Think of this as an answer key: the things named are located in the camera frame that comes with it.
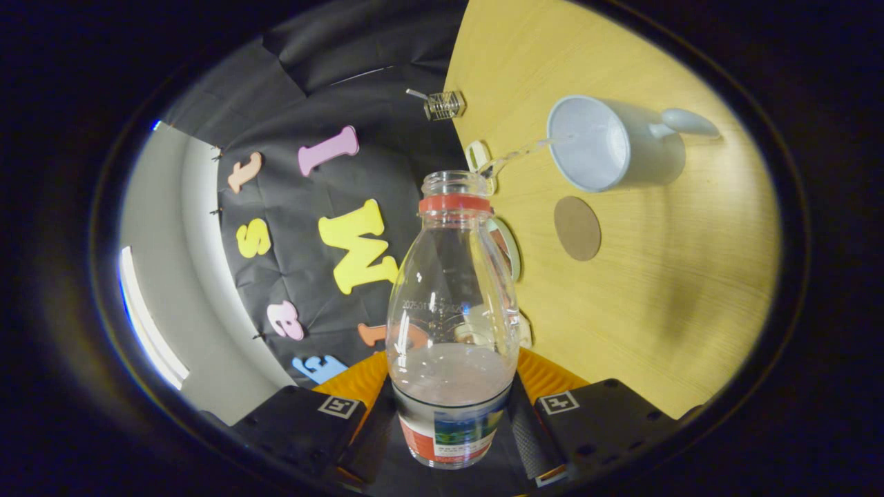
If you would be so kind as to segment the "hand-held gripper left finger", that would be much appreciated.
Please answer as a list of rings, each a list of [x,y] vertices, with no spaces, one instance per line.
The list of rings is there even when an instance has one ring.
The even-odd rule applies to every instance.
[[[366,487],[384,460],[395,413],[386,355],[379,352],[314,389],[281,388],[230,432],[309,477]]]

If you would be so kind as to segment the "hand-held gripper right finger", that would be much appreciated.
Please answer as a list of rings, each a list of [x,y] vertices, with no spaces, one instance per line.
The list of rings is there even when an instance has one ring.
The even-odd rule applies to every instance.
[[[641,462],[685,427],[616,378],[590,383],[521,349],[508,397],[512,434],[537,487],[603,478]]]

